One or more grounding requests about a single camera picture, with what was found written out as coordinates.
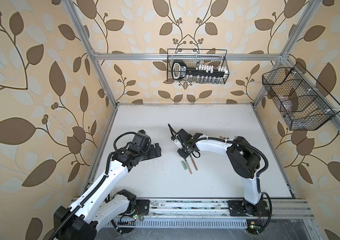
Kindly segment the black socket tool set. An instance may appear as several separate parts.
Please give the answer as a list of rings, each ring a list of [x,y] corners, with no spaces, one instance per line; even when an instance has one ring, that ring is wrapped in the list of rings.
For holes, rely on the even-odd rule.
[[[224,79],[229,75],[229,70],[226,67],[196,64],[196,67],[188,67],[188,65],[182,60],[175,60],[171,67],[171,76],[174,80],[182,80],[184,78],[193,79],[194,77],[211,77]]]

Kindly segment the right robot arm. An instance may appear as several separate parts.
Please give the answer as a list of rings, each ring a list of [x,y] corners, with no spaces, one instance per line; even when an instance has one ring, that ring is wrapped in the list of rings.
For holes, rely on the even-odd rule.
[[[241,177],[244,197],[240,211],[249,216],[260,216],[267,205],[261,191],[260,175],[269,167],[266,156],[252,146],[245,138],[236,137],[233,140],[207,137],[202,133],[189,134],[184,129],[175,131],[168,125],[171,140],[179,147],[177,153],[184,159],[201,157],[201,152],[211,152],[226,156],[235,173]]]

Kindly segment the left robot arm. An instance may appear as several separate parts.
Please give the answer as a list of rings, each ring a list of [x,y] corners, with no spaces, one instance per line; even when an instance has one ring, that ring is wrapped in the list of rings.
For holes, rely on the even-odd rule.
[[[61,206],[54,213],[54,231],[51,240],[93,240],[108,224],[118,231],[118,216],[131,216],[139,212],[136,195],[128,190],[118,191],[110,198],[117,184],[140,162],[161,157],[161,147],[140,130],[131,132],[133,139],[124,147],[117,148],[107,156],[106,169],[102,175],[69,207]]]

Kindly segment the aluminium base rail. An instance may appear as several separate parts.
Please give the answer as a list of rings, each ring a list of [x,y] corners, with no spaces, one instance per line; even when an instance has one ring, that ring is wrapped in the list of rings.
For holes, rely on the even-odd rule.
[[[106,217],[105,207],[110,206],[117,210],[112,214],[115,220],[146,220],[146,219],[261,219],[271,217],[273,220],[312,220],[314,214],[305,200],[299,199],[272,199],[267,202],[270,214],[267,217],[231,217],[228,201],[241,199],[164,199],[152,198],[150,200],[149,213],[147,216],[133,217],[121,216],[126,211],[119,203],[120,198],[115,197],[109,203],[101,201],[100,207],[93,213],[88,214],[86,208],[80,208],[76,216],[84,216],[90,221],[100,221]]]

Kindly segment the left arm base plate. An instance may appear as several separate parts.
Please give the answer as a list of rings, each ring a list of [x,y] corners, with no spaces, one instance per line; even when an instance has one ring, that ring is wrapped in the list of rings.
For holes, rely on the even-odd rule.
[[[149,213],[150,200],[148,199],[137,199],[135,202],[130,204],[127,210],[123,213],[120,213],[121,216],[133,216],[133,217],[141,217],[147,216]]]

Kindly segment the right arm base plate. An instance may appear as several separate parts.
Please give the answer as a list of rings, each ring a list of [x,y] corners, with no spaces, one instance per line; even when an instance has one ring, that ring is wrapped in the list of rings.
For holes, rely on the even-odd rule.
[[[228,208],[231,217],[267,217],[270,214],[270,208],[263,199],[255,205],[244,199],[231,200],[228,201]]]

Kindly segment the light green cap lower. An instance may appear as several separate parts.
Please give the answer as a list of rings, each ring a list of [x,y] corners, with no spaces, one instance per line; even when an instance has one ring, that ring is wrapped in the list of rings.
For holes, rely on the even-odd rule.
[[[185,161],[181,161],[181,163],[182,163],[182,166],[183,166],[184,170],[187,170],[187,169],[188,169],[188,167],[187,167],[187,165],[186,165]]]

